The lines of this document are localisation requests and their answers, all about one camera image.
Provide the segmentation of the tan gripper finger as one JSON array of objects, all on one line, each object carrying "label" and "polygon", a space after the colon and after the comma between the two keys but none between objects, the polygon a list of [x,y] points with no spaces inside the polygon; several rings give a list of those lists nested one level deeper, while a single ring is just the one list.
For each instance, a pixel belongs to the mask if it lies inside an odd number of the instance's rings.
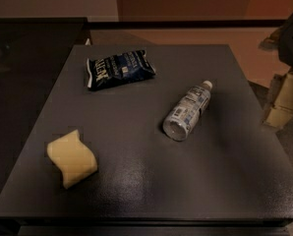
[{"label": "tan gripper finger", "polygon": [[263,123],[281,129],[293,118],[293,68],[274,75],[264,106]]}]

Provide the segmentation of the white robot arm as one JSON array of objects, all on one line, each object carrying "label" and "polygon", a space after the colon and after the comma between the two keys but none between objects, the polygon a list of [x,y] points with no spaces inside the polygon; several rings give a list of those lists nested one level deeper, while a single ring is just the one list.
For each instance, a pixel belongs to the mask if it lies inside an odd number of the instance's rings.
[{"label": "white robot arm", "polygon": [[285,75],[273,76],[264,105],[263,123],[283,128],[293,118],[293,13],[263,46],[277,47],[279,60],[290,67]]}]

